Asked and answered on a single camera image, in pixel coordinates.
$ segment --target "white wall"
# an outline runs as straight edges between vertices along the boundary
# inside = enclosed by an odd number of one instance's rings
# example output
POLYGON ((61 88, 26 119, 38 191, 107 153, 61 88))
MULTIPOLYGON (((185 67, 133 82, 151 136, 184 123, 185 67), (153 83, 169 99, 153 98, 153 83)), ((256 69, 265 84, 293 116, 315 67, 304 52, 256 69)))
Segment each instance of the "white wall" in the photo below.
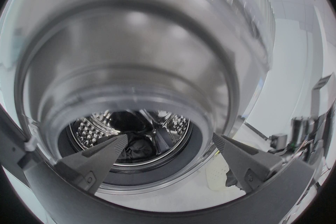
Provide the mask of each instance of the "white wall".
POLYGON ((307 64, 307 43, 298 21, 277 19, 273 66, 247 123, 266 136, 288 130, 307 64))
POLYGON ((293 117, 310 116, 312 88, 331 74, 336 57, 330 56, 317 7, 311 33, 297 21, 277 19, 274 64, 247 122, 266 136, 290 135, 293 117))

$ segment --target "black garment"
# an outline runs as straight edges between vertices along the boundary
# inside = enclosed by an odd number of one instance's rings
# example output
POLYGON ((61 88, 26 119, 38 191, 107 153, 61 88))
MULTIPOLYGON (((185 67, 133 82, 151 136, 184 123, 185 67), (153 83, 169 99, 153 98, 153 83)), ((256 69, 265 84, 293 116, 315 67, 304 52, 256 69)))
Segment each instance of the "black garment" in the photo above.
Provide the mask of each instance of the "black garment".
MULTIPOLYGON (((102 137, 98 139, 97 143, 107 141, 112 136, 102 137)), ((127 134, 128 145, 121 152, 118 160, 133 161, 139 159, 147 159, 156 154, 155 147, 151 140, 145 136, 135 132, 127 134)))

